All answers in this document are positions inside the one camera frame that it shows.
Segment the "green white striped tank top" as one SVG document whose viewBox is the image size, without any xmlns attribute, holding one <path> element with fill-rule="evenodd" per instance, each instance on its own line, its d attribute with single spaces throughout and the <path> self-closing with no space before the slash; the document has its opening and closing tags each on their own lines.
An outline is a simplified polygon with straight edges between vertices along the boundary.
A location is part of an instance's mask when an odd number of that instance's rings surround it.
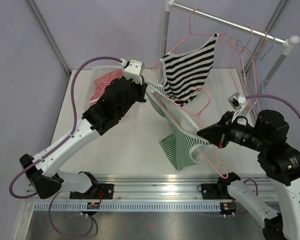
<svg viewBox="0 0 300 240">
<path fill-rule="evenodd" d="M 159 142 L 170 164 L 178 171 L 202 163 L 203 150 L 211 144 L 197 136 L 198 125 L 165 94 L 160 84 L 148 83 L 146 94 L 152 108 L 163 117 L 171 134 Z"/>
</svg>

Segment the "pink wire hanger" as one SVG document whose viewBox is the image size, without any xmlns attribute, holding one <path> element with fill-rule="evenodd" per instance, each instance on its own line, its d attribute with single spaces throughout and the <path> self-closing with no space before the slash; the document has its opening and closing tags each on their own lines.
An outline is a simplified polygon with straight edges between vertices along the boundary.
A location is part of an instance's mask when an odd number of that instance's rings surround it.
<svg viewBox="0 0 300 240">
<path fill-rule="evenodd" d="M 246 95 L 258 93 L 260 81 L 264 78 L 263 60 L 267 54 L 262 54 L 263 48 L 267 45 L 268 39 L 261 41 L 261 45 L 255 49 L 250 48 L 253 35 L 247 41 L 230 38 L 230 47 L 236 66 L 239 68 L 239 77 L 243 84 L 243 92 Z"/>
</svg>

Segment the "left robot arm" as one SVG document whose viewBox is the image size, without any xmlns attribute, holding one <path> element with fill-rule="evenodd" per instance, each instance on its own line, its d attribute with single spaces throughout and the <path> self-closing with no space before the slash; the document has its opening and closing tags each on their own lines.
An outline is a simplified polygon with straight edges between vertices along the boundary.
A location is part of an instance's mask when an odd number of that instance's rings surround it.
<svg viewBox="0 0 300 240">
<path fill-rule="evenodd" d="M 82 115 L 74 132 L 65 134 L 42 152 L 23 155 L 19 161 L 25 174 L 41 199 L 57 192 L 74 192 L 83 199 L 98 193 L 99 183 L 90 172 L 69 173 L 60 168 L 88 143 L 119 124 L 130 108 L 144 103 L 147 83 L 138 84 L 124 77 L 112 81 L 104 94 Z"/>
</svg>

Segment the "blue wire hanger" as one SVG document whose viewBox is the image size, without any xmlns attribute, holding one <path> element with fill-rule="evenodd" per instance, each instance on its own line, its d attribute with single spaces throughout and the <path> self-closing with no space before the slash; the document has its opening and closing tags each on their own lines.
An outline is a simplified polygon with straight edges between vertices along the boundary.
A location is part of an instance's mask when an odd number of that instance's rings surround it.
<svg viewBox="0 0 300 240">
<path fill-rule="evenodd" d="M 254 51 L 251 51 L 249 50 L 249 48 L 247 47 L 247 50 L 249 51 L 249 53 L 252 55 L 250 56 L 250 60 L 252 61 L 252 64 L 251 64 L 251 67 L 253 69 L 253 81 L 254 81 L 254 92 L 252 91 L 252 89 L 250 88 L 249 86 L 249 83 L 248 83 L 248 80 L 247 80 L 247 86 L 248 86 L 248 94 L 246 96 L 251 96 L 251 95 L 256 95 L 256 94 L 263 94 L 264 93 L 264 88 L 265 88 L 265 84 L 263 83 L 263 80 L 265 80 L 265 77 L 264 77 L 264 73 L 263 73 L 263 60 L 264 58 L 267 56 L 267 54 L 271 51 L 271 49 L 273 48 L 273 46 L 275 45 L 276 43 L 276 38 L 275 38 L 275 35 L 272 34 L 272 33 L 268 33 L 267 34 L 268 36 L 272 36 L 273 39 L 274 39 L 274 42 L 272 43 L 271 47 L 262 55 L 262 56 L 258 56 L 259 52 L 264 48 L 264 46 L 267 44 L 267 42 L 269 41 L 268 40 L 268 37 L 266 37 L 265 41 L 261 44 L 260 47 L 256 47 L 256 50 Z M 256 66 L 255 66 L 255 62 L 259 62 L 259 69 L 261 71 L 261 90 L 259 93 L 257 93 L 257 83 L 258 83 L 258 79 L 257 79 L 257 75 L 256 75 Z M 244 70 L 245 70 L 245 74 L 246 74 L 246 77 L 247 77 L 247 73 L 248 73 L 248 67 L 244 67 Z"/>
</svg>

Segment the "red white striped tank top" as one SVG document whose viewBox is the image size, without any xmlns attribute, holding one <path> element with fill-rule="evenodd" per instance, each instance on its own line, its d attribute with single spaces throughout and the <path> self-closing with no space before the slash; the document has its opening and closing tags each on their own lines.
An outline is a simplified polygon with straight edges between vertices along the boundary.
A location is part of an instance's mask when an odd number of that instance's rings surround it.
<svg viewBox="0 0 300 240">
<path fill-rule="evenodd" d="M 123 71 L 118 69 L 94 80 L 95 91 L 90 98 L 90 105 L 95 104 L 104 94 L 105 89 L 115 80 L 123 77 Z"/>
</svg>

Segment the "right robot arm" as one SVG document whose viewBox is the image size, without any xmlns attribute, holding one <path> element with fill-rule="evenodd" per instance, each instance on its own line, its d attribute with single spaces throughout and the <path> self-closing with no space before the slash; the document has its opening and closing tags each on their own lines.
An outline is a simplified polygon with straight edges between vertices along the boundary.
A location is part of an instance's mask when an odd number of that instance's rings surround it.
<svg viewBox="0 0 300 240">
<path fill-rule="evenodd" d="M 287 143 L 289 124 L 275 110 L 261 111 L 254 126 L 241 124 L 240 119 L 228 111 L 197 135 L 220 149 L 235 143 L 257 151 L 257 161 L 275 189 L 280 210 L 269 207 L 233 172 L 226 179 L 218 178 L 217 194 L 238 200 L 259 223 L 265 239 L 300 240 L 300 152 Z"/>
</svg>

